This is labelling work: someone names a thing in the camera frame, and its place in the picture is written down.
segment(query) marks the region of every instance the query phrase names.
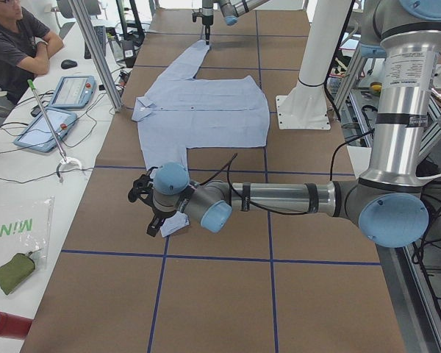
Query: metal pole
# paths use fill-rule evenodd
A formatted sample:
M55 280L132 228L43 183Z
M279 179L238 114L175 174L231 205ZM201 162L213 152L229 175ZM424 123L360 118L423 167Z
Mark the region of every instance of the metal pole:
M83 0L69 0L72 13L76 22L79 24L80 31L90 50L91 57L95 63L96 70L100 76L101 81L108 93L111 104L116 112L119 112L123 106L119 92L116 90L115 83L112 80L111 71L108 67L106 59L104 58L103 50L96 38L93 25L91 24L90 15Z
M124 40L127 40L127 22L126 16L124 15L123 0L116 0L116 5L118 5L119 21L121 22L121 28L123 29L123 38Z
M56 141L57 148L59 149L59 153L64 159L64 161L67 160L67 154L65 153L64 149L62 148L62 145L60 144L59 138L57 137L56 132L54 131L54 127L52 126L51 120L49 119L46 108L43 106L43 103L41 99L39 98L39 95L36 92L35 85L33 84L32 80L28 80L28 85L31 88L32 94L34 94L36 98L37 105L39 105L39 108L41 109L41 112L43 114L44 120L46 120L47 126L49 127L49 131L52 134L52 138Z
M157 3L154 4L154 0L148 0L148 6L150 7L150 13L152 14L152 16L154 16L155 11L158 8L158 1Z
M140 18L139 18L139 12L137 11L137 5L135 4L135 0L129 0L129 3L131 4L131 10L132 10L132 14L134 15L134 22L135 22L135 27L137 28L137 33L139 34L139 38L144 38L144 30L142 28L142 24L140 22Z

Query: man's arm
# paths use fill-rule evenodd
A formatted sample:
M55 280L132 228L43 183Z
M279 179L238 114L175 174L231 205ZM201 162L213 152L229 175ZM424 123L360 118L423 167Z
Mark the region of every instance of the man's arm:
M45 75L49 72L49 57L47 45L44 42L37 44L36 57L25 57L17 66L33 74Z
M48 58L51 58L52 55L56 54L64 46L64 42L56 32L49 31L42 39L47 43Z

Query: green handle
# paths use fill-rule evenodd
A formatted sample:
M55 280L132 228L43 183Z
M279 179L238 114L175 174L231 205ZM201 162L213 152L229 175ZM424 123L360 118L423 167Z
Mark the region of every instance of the green handle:
M35 89L36 89L36 88L35 88L35 84L32 83L32 80L31 80L31 79L28 80L28 86L30 86L30 88L31 88L32 90L35 90Z

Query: gray t-shirt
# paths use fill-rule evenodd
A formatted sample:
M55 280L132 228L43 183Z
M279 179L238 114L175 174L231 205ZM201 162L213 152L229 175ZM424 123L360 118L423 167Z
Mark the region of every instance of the gray t-shirt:
M49 33L49 28L23 7L23 18L17 21L19 33L0 24L0 88L8 91L7 98L16 104L28 88L32 72L18 68L22 59L36 56L36 40Z

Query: shirt sleeve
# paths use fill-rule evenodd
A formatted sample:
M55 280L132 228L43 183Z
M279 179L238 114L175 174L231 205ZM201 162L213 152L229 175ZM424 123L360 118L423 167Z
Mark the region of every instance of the shirt sleeve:
M29 28L32 30L32 34L35 37L42 38L47 35L50 31L49 27L47 27L44 23L39 21L33 14L22 7L23 9L23 19L26 19L26 22L29 25Z
M0 61L5 61L12 66L17 66L17 64L27 56L26 53L16 48L11 42L0 38Z

